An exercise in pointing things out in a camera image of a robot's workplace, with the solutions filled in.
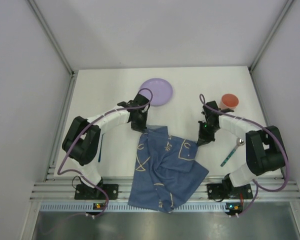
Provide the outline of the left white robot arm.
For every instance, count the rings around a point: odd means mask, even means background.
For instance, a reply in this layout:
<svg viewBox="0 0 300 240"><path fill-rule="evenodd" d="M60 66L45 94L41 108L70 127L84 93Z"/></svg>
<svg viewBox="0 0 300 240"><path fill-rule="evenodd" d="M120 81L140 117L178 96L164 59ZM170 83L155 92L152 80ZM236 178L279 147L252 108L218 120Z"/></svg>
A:
<svg viewBox="0 0 300 240"><path fill-rule="evenodd" d="M103 135L123 124L130 124L133 131L145 132L152 100L152 91L142 88L133 100L119 102L105 113L90 118L74 118L61 145L66 155L57 175L75 173L85 185L95 188L102 181L97 164Z"/></svg>

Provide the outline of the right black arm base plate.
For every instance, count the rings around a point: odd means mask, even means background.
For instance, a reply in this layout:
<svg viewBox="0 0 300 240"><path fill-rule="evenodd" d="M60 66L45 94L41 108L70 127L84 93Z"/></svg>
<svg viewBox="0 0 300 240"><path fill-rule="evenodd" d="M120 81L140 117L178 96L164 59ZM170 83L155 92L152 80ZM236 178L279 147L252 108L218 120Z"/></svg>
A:
<svg viewBox="0 0 300 240"><path fill-rule="evenodd" d="M222 183L209 183L206 187L209 200L220 203L228 196Z"/></svg>

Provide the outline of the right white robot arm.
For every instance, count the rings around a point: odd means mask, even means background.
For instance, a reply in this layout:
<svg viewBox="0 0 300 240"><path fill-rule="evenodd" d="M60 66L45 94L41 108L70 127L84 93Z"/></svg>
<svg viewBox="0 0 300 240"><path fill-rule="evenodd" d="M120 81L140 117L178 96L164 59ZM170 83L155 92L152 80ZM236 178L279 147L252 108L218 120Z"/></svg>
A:
<svg viewBox="0 0 300 240"><path fill-rule="evenodd" d="M215 134L223 129L239 139L245 146L245 162L222 180L226 195L237 194L258 176L281 169L289 163L281 133L276 126L264 127L259 123L230 114L230 108L220 109L215 101L206 102L201 94L204 121L199 121L197 146L214 142Z"/></svg>

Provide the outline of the blue cloth placemat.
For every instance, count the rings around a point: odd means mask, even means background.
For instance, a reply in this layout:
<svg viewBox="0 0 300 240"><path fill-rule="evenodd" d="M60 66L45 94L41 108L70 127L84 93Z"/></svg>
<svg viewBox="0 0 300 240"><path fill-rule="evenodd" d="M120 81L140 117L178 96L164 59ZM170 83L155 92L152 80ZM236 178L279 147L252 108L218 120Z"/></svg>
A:
<svg viewBox="0 0 300 240"><path fill-rule="evenodd" d="M209 173L197 151L194 141L170 135L167 126L149 125L139 138L128 204L171 213L186 203Z"/></svg>

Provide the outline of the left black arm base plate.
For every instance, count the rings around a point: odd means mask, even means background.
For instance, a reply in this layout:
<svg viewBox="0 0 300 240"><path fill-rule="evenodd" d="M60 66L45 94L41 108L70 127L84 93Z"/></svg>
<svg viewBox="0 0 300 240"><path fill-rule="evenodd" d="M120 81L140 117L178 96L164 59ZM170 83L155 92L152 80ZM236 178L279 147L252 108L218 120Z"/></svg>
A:
<svg viewBox="0 0 300 240"><path fill-rule="evenodd" d="M107 194L109 200L116 200L119 193L118 184L103 184L101 189ZM78 184L75 188L75 200L106 200L106 195L96 188L85 184Z"/></svg>

